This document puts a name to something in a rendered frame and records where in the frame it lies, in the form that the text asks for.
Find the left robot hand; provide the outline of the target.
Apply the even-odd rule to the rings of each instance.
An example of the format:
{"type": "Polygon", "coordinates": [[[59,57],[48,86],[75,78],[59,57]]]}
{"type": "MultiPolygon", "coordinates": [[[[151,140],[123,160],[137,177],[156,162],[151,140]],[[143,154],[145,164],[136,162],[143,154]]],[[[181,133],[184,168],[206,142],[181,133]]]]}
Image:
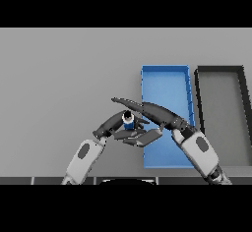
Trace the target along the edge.
{"type": "Polygon", "coordinates": [[[126,130],[123,125],[122,115],[127,111],[121,111],[116,113],[102,123],[95,131],[94,136],[100,140],[102,137],[108,139],[114,137],[117,141],[121,141],[126,145],[133,145],[138,147],[144,147],[151,144],[162,136],[163,126],[157,129],[150,129],[146,131],[143,123],[148,124],[148,121],[141,119],[134,115],[134,129],[126,130]]]}

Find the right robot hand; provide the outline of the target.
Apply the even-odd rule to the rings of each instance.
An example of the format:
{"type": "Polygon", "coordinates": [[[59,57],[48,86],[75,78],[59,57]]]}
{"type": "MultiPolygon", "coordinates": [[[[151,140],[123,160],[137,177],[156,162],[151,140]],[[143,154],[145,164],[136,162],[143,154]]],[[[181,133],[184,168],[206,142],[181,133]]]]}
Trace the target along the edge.
{"type": "Polygon", "coordinates": [[[112,101],[121,103],[129,109],[141,113],[159,126],[164,124],[167,130],[177,129],[180,132],[184,132],[186,129],[189,129],[190,131],[197,131],[197,129],[193,125],[190,125],[184,118],[157,104],[150,102],[138,103],[133,100],[117,97],[113,97],[112,101]]]}

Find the blue bin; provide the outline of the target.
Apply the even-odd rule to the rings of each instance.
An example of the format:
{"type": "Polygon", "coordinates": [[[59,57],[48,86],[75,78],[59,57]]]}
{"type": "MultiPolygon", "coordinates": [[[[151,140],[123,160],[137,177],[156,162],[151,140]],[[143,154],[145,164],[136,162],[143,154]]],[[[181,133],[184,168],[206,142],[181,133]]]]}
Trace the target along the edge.
{"type": "MultiPolygon", "coordinates": [[[[141,75],[143,101],[163,106],[195,125],[187,65],[143,65],[141,75]]],[[[192,168],[167,129],[162,131],[161,138],[144,147],[143,157],[148,169],[192,168]]]]}

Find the dark grey bin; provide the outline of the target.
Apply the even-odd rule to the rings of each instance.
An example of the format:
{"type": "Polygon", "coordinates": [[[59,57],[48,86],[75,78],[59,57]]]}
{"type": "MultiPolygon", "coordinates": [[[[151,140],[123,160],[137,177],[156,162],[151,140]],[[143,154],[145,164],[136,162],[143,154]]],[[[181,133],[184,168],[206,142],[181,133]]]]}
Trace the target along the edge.
{"type": "Polygon", "coordinates": [[[198,66],[200,129],[222,166],[252,166],[252,108],[243,66],[198,66]]]}

